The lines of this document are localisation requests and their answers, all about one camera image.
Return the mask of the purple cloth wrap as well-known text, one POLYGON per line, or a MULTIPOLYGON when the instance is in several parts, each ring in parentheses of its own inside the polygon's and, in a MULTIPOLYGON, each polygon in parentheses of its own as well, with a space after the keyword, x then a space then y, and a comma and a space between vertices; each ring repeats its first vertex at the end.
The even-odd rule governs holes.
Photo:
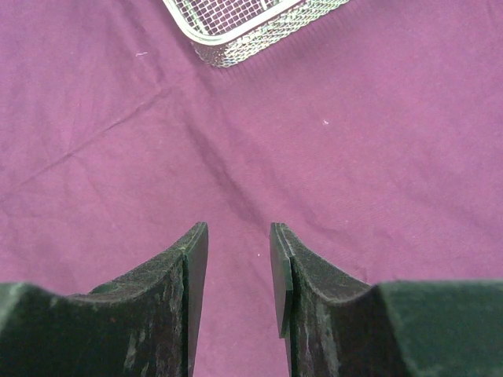
POLYGON ((361 280, 502 274, 502 4, 352 1, 206 65, 160 1, 1 4, 1 278, 88 292, 205 221, 194 373, 286 376, 269 231, 361 280))

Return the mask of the metal mesh tray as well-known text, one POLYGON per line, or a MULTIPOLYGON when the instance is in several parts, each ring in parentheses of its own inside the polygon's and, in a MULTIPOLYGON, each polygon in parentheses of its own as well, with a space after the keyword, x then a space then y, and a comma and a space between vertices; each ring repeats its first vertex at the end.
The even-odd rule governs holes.
POLYGON ((346 0, 163 0, 198 57, 217 68, 247 60, 346 3, 346 0))

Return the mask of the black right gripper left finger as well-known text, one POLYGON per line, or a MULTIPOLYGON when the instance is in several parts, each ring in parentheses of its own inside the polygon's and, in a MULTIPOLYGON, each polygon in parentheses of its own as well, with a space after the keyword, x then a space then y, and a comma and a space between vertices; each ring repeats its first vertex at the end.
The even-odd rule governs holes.
POLYGON ((4 376, 191 376, 208 255, 196 223, 165 251, 84 295, 1 286, 4 376))

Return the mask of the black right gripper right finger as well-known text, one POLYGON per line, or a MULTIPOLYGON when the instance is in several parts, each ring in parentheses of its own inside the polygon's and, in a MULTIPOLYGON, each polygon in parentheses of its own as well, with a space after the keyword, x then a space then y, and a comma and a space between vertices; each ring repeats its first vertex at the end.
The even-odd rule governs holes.
POLYGON ((499 376, 500 280, 366 284, 270 228, 278 332, 292 376, 499 376))

